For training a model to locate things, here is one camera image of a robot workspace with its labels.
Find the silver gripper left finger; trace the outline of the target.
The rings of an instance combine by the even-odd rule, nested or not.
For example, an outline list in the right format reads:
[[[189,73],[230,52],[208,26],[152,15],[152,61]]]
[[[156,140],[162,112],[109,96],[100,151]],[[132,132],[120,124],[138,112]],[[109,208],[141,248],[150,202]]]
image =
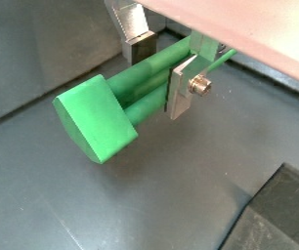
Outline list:
[[[133,0],[104,0],[121,38],[122,55],[133,65],[156,53],[156,33],[149,30],[144,6]]]

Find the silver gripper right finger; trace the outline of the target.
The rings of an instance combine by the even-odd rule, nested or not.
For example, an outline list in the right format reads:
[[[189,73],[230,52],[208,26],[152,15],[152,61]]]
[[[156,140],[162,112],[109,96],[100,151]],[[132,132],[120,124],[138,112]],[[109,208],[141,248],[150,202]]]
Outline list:
[[[165,112],[172,120],[190,107],[194,94],[210,88],[205,76],[213,63],[218,42],[193,30],[189,39],[190,55],[172,68],[168,81]]]

